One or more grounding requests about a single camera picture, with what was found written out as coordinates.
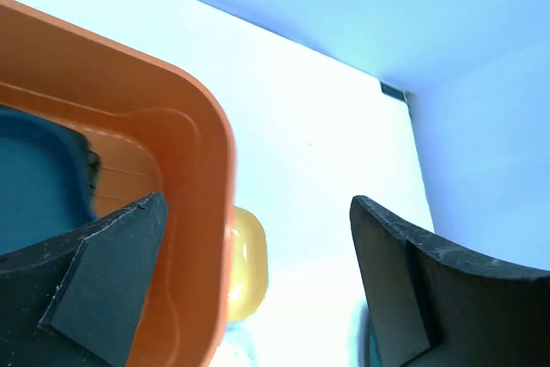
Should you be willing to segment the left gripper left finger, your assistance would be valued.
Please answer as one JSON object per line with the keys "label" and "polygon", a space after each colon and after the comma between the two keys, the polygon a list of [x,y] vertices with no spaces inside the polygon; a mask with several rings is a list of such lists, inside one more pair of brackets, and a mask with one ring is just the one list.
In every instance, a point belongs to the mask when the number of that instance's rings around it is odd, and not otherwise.
{"label": "left gripper left finger", "polygon": [[1,257],[3,366],[124,366],[168,218],[161,193]]}

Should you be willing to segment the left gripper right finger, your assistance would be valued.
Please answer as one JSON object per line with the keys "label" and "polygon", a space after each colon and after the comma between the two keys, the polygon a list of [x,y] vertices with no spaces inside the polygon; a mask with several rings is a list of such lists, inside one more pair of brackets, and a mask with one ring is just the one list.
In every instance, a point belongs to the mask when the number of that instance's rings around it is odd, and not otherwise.
{"label": "left gripper right finger", "polygon": [[349,212],[382,366],[546,366],[549,274],[465,248],[373,199]]}

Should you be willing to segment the dark blue leaf plate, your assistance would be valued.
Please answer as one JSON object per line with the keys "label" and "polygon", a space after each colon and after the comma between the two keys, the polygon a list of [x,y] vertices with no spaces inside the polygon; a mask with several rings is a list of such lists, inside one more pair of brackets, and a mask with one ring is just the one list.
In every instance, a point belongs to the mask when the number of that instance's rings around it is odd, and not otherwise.
{"label": "dark blue leaf plate", "polygon": [[97,218],[73,129],[1,107],[1,254]]}

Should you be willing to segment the teal square large plate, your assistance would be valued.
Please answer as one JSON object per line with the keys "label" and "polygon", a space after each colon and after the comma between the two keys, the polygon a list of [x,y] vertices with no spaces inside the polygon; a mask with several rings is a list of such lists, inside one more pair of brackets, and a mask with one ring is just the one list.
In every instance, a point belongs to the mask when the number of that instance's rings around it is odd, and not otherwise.
{"label": "teal square large plate", "polygon": [[372,323],[372,320],[369,320],[368,323],[368,338],[369,338],[369,346],[368,346],[368,361],[369,361],[369,367],[382,367],[382,360],[378,349],[378,344],[376,340],[376,334],[374,330],[374,326]]}

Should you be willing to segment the amber black-rimmed square plate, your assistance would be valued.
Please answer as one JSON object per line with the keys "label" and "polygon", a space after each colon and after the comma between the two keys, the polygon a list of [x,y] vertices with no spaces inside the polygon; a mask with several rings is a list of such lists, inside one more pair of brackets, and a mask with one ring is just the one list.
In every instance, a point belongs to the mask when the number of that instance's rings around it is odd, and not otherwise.
{"label": "amber black-rimmed square plate", "polygon": [[101,158],[91,150],[89,141],[85,136],[79,138],[79,144],[83,159],[87,165],[89,197],[93,200],[101,171]]}

